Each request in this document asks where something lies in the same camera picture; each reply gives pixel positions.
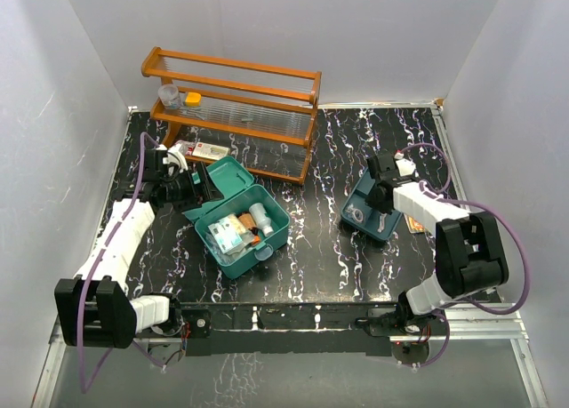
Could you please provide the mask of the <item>black metal base bar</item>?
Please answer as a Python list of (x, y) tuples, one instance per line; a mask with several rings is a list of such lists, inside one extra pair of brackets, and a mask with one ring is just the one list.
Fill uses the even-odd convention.
[(231, 353), (364, 353), (390, 356), (399, 342), (430, 343), (445, 336), (439, 319), (429, 320), (425, 334), (393, 327), (385, 315), (393, 302), (181, 302), (174, 328), (162, 334), (147, 330), (140, 340), (180, 343), (187, 356)]

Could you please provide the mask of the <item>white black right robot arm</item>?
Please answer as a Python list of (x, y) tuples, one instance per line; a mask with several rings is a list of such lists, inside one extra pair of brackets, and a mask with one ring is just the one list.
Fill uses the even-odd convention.
[(367, 159), (373, 185), (365, 203), (381, 213), (401, 212), (435, 237), (435, 269), (421, 284), (402, 292), (384, 324), (415, 334), (434, 312), (466, 296), (505, 284), (509, 268), (496, 219), (468, 212), (424, 188), (413, 164), (380, 154)]

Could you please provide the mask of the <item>bag of cotton balls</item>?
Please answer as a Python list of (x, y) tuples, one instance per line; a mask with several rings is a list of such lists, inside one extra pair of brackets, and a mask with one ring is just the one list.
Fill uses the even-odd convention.
[(230, 214), (229, 221), (236, 231), (237, 235), (241, 239), (241, 241), (237, 244), (235, 248), (232, 249), (232, 252), (239, 252), (243, 250), (248, 244), (251, 243), (253, 239), (253, 234), (245, 228), (245, 226), (241, 223), (239, 218), (235, 214)]

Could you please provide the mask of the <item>clear plastic cup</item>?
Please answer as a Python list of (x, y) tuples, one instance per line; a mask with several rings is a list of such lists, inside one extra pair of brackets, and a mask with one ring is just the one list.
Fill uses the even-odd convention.
[(182, 106), (180, 92), (175, 84), (161, 85), (158, 97), (166, 110), (176, 110)]

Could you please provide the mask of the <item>teal medicine kit box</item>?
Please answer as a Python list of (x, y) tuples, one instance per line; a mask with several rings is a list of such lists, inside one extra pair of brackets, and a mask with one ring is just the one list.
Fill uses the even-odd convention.
[(184, 212), (223, 274), (235, 279), (288, 241), (290, 217), (234, 158), (207, 166), (223, 198)]

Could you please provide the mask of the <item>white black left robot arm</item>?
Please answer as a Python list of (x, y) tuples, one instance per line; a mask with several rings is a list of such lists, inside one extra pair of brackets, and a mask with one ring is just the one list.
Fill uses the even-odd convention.
[(126, 278), (140, 243), (157, 212), (197, 209), (223, 198), (203, 163), (190, 165), (182, 154), (159, 147), (144, 153), (134, 183), (116, 194), (111, 216), (87, 261), (54, 289), (63, 338), (69, 346), (127, 348), (134, 337), (155, 326), (173, 336), (184, 315), (173, 297), (151, 293), (127, 296)]

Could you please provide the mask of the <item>orange wooden shelf rack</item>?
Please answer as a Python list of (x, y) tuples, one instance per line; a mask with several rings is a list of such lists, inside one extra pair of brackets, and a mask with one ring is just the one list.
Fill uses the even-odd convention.
[[(317, 126), (322, 74), (242, 60), (154, 47), (140, 71), (161, 84), (175, 84), (182, 106), (166, 110), (157, 97), (151, 117), (167, 125), (167, 147), (178, 140), (229, 148), (248, 171), (303, 184)], [(201, 106), (183, 106), (186, 92), (202, 95)]]

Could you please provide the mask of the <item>dark blue divided tray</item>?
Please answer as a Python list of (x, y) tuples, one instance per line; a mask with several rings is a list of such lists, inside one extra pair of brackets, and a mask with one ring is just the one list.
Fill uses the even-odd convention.
[[(349, 224), (356, 230), (362, 231), (363, 233), (365, 233), (374, 240), (387, 241), (391, 238), (391, 236), (397, 229), (397, 225), (401, 220), (403, 214), (401, 212), (392, 212), (388, 214), (386, 229), (382, 233), (377, 232), (378, 221), (379, 221), (378, 217), (380, 212), (375, 211), (374, 209), (370, 208), (368, 205), (365, 204), (365, 197), (369, 193), (373, 183), (374, 180), (371, 178), (369, 171), (365, 170), (360, 180), (351, 190), (347, 201), (342, 207), (341, 219), (345, 223)], [(361, 209), (362, 212), (365, 214), (365, 219), (363, 223), (354, 222), (346, 214), (346, 208), (350, 204), (353, 204), (356, 208)]]

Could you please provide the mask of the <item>yellow capped small jar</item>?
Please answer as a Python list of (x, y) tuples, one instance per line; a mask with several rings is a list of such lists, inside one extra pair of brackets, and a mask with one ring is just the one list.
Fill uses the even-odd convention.
[(189, 110), (197, 110), (201, 106), (202, 95), (198, 92), (186, 92), (183, 97), (183, 106)]

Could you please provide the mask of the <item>clear tape roll bag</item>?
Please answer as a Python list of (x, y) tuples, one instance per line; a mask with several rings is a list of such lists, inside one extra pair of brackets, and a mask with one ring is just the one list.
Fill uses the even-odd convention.
[(365, 219), (365, 214), (361, 209), (356, 208), (353, 204), (350, 204), (346, 208), (346, 214), (356, 223), (363, 223)]

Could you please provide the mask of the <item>clear green-banded bottle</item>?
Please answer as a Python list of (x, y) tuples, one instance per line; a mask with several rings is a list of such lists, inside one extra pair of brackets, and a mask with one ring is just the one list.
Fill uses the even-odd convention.
[(269, 237), (275, 233), (272, 228), (272, 221), (262, 203), (251, 205), (249, 213), (252, 215), (256, 228), (259, 229), (265, 237)]

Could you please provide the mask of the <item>red white medicine box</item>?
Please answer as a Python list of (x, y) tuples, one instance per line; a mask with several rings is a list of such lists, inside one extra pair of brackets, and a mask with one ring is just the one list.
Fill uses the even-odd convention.
[(194, 141), (178, 140), (175, 147), (184, 155), (192, 156), (196, 143)]

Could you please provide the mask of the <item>blue face mask packet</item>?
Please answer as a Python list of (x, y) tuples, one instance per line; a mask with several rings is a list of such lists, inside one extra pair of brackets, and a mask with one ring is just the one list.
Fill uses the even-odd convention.
[(239, 252), (245, 247), (242, 232), (229, 216), (210, 224), (208, 230), (223, 254)]

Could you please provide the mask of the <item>brown orange-capped medicine bottle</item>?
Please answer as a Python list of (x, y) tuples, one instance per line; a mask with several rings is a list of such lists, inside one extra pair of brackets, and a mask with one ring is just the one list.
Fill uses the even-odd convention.
[(259, 237), (259, 229), (249, 212), (244, 212), (238, 216), (241, 223), (245, 226), (253, 234), (253, 239), (251, 241), (251, 245), (255, 246), (261, 242)]

